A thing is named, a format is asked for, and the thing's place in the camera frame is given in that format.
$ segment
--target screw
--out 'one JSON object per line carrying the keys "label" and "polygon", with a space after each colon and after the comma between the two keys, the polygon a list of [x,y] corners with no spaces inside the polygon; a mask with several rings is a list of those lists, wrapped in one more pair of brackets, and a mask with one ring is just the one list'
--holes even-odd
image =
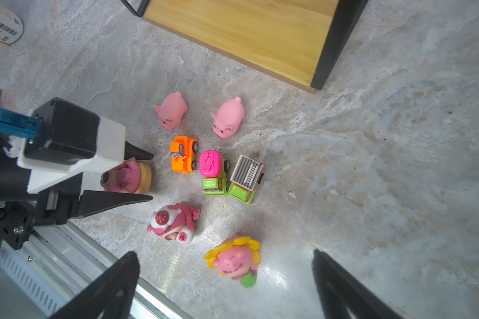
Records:
{"label": "screw", "polygon": [[15,234],[22,234],[23,233],[23,226],[18,226],[13,229],[13,233]]}

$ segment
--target blue plastic part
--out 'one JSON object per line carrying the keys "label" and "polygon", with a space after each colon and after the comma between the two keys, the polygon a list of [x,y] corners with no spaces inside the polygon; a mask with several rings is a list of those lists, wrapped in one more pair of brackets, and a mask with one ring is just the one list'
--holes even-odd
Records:
{"label": "blue plastic part", "polygon": [[0,109],[0,133],[31,138],[37,134],[40,127],[41,121],[35,117]]}

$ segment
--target pink pig figurine with cake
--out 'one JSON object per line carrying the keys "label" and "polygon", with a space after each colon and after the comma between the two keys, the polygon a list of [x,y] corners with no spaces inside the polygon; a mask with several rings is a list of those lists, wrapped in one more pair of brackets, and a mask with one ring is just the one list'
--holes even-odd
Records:
{"label": "pink pig figurine with cake", "polygon": [[213,117],[213,132],[221,139],[226,139],[238,131],[245,110],[241,104],[241,99],[237,96],[234,99],[225,101],[217,113],[211,113]]}
{"label": "pink pig figurine with cake", "polygon": [[181,119],[183,114],[188,111],[188,106],[186,106],[181,92],[177,91],[169,94],[161,106],[154,105],[154,109],[158,113],[160,125],[170,131],[181,124]]}
{"label": "pink pig figurine with cake", "polygon": [[223,277],[237,280],[245,288],[253,287],[257,278],[257,265],[261,262],[261,244],[248,236],[233,235],[208,252],[204,259],[208,267],[218,268]]}
{"label": "pink pig figurine with cake", "polygon": [[114,169],[101,175],[105,191],[130,194],[147,194],[151,187],[151,168],[132,157]]}

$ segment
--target barcode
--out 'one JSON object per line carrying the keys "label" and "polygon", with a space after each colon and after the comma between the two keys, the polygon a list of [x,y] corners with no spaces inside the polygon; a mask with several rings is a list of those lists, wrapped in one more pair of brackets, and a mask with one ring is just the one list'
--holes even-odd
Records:
{"label": "barcode", "polygon": [[4,30],[5,32],[10,33],[11,35],[16,35],[16,34],[18,34],[18,32],[16,32],[16,31],[14,31],[13,29],[9,28],[8,26],[6,26],[5,24],[3,24],[2,22],[0,22],[0,29]]}

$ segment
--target green toy truck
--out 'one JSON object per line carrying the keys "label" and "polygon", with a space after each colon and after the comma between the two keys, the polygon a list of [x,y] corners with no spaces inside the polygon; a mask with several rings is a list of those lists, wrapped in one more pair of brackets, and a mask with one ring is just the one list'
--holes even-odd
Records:
{"label": "green toy truck", "polygon": [[227,172],[230,163],[216,150],[203,152],[199,159],[199,171],[205,177],[202,190],[208,196],[227,196]]}
{"label": "green toy truck", "polygon": [[266,165],[240,155],[231,176],[229,194],[243,203],[250,205],[255,195],[255,188],[264,176]]}

